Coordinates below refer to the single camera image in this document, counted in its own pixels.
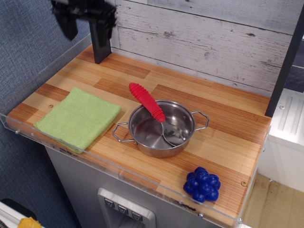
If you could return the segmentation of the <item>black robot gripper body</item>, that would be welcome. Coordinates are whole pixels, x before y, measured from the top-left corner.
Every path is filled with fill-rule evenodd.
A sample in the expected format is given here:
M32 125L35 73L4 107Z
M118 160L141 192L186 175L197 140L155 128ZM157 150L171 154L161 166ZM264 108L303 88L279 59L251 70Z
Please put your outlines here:
M51 7L52 13L56 12L71 12L75 15L76 19L87 20L95 22L97 15L92 12L94 0L52 0ZM106 2L108 7L107 22L113 28L116 26L115 12L116 7Z

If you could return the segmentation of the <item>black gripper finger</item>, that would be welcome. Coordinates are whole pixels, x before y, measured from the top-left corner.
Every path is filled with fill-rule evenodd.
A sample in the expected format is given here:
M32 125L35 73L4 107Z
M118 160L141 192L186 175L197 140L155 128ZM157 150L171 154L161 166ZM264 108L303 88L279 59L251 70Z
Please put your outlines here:
M69 11L56 12L55 17L65 37L73 40L78 34L75 15Z
M106 46L112 37L112 27L109 22L106 20L98 20L97 22L90 22L90 26L95 42L97 42L100 47Z

